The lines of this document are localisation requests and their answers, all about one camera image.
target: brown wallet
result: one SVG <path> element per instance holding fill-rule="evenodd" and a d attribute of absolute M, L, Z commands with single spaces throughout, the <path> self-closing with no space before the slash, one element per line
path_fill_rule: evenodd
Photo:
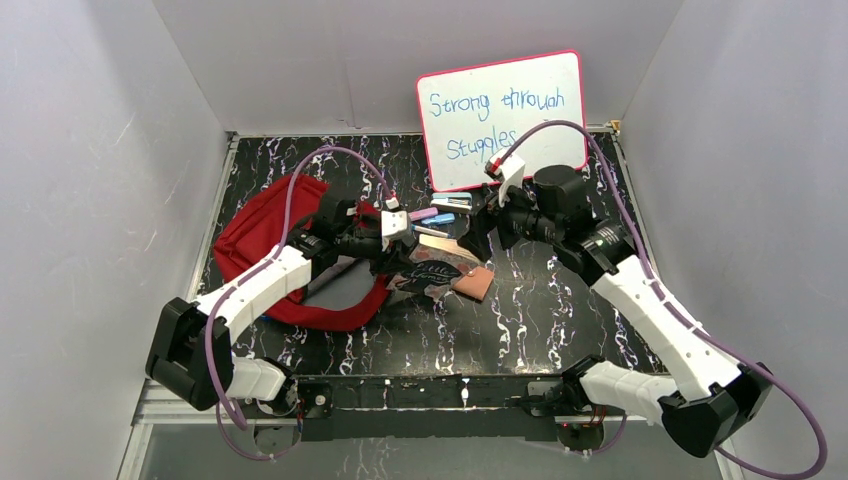
<path fill-rule="evenodd" d="M 477 267 L 468 272 L 468 275 L 460 278 L 458 282 L 454 283 L 453 289 L 482 301 L 486 298 L 486 292 L 489 291 L 489 285 L 492 284 L 492 280 L 494 279 L 495 272 L 485 267 Z"/>

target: red backpack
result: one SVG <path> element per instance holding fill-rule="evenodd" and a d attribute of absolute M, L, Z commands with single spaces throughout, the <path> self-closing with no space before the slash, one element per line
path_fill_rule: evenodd
<path fill-rule="evenodd" d="M 215 263 L 224 280 L 229 282 L 256 264 L 279 243 L 283 233 L 286 191 L 291 175 L 277 180 L 265 191 L 251 198 L 227 225 L 214 245 Z M 315 178 L 300 175 L 292 193 L 290 227 L 301 218 L 315 213 L 321 195 L 329 185 Z M 376 210 L 362 203 L 363 213 Z M 389 291 L 384 275 L 376 277 L 374 286 L 356 305 L 344 310 L 302 305 L 303 289 L 296 290 L 277 302 L 266 315 L 291 325 L 329 331 L 349 331 L 370 320 L 386 300 Z"/>

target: white wall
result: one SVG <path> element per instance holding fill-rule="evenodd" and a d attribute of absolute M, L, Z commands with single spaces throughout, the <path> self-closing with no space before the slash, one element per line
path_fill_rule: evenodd
<path fill-rule="evenodd" d="M 620 119 L 682 0 L 153 0 L 227 130 L 421 131 L 419 75 L 574 48 Z"/>
<path fill-rule="evenodd" d="M 811 404 L 831 447 L 821 479 L 848 471 L 847 45 L 844 0 L 689 0 L 622 127 L 665 281 Z M 734 444 L 792 472 L 812 442 L 774 392 Z"/>
<path fill-rule="evenodd" d="M 114 478 L 223 129 L 149 0 L 0 14 L 0 478 Z"/>

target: whiteboard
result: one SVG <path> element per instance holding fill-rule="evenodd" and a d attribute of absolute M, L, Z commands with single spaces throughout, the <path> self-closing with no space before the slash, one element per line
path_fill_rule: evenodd
<path fill-rule="evenodd" d="M 437 192 L 491 182 L 486 161 L 545 120 L 585 125 L 580 56 L 573 50 L 430 73 L 416 89 Z M 528 176 L 554 163 L 581 168 L 587 161 L 583 136 L 568 127 L 540 131 L 517 153 Z"/>

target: marble tabletop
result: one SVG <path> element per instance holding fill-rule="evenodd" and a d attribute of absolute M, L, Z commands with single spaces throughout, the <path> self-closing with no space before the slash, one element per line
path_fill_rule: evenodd
<path fill-rule="evenodd" d="M 615 166 L 616 188 L 633 215 L 615 139 L 611 133 L 594 135 Z M 350 148 L 375 162 L 410 211 L 428 206 L 432 189 L 420 135 L 242 138 L 213 238 L 252 196 L 323 145 Z M 583 172 L 595 213 L 619 218 L 597 159 L 590 158 Z M 341 184 L 364 201 L 378 198 L 376 179 L 344 155 L 316 158 L 304 173 Z M 474 200 L 479 202 L 483 193 L 474 192 Z M 462 217 L 450 228 L 456 235 L 466 226 Z M 483 302 L 452 293 L 439 301 L 390 298 L 370 322 L 352 332 L 309 330 L 262 318 L 234 350 L 242 356 L 276 358 L 301 375 L 552 373 L 588 354 L 646 373 L 663 371 L 629 323 L 561 267 L 549 246 L 521 241 L 502 251 L 496 237 L 487 264 L 495 280 Z M 199 293 L 222 283 L 210 248 Z"/>

